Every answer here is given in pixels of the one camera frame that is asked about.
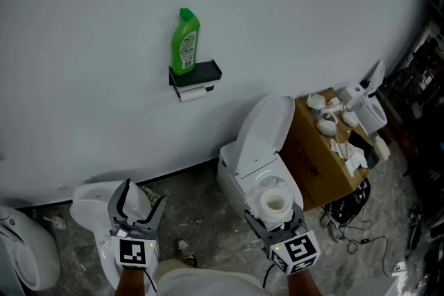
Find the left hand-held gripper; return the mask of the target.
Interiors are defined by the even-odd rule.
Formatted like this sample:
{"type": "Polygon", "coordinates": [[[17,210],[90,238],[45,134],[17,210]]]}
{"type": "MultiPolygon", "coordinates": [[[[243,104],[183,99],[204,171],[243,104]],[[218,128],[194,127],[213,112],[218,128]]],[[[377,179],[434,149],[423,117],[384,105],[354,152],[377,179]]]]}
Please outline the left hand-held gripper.
{"type": "Polygon", "coordinates": [[[112,222],[110,230],[114,258],[123,268],[150,269],[158,262],[157,229],[164,207],[165,195],[153,205],[149,215],[129,225],[123,207],[130,188],[130,179],[124,180],[114,191],[108,203],[108,215],[112,222]]]}

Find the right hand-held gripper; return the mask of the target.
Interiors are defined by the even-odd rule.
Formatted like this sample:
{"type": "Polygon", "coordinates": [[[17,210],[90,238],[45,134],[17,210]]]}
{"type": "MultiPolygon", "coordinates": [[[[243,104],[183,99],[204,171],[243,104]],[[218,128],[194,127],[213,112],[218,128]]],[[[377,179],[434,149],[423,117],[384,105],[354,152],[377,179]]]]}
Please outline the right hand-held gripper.
{"type": "Polygon", "coordinates": [[[302,208],[292,205],[292,219],[284,231],[268,231],[249,211],[244,217],[258,239],[264,244],[266,257],[286,275],[293,275],[314,265],[320,256],[320,247],[313,230],[308,230],[302,208]]]}

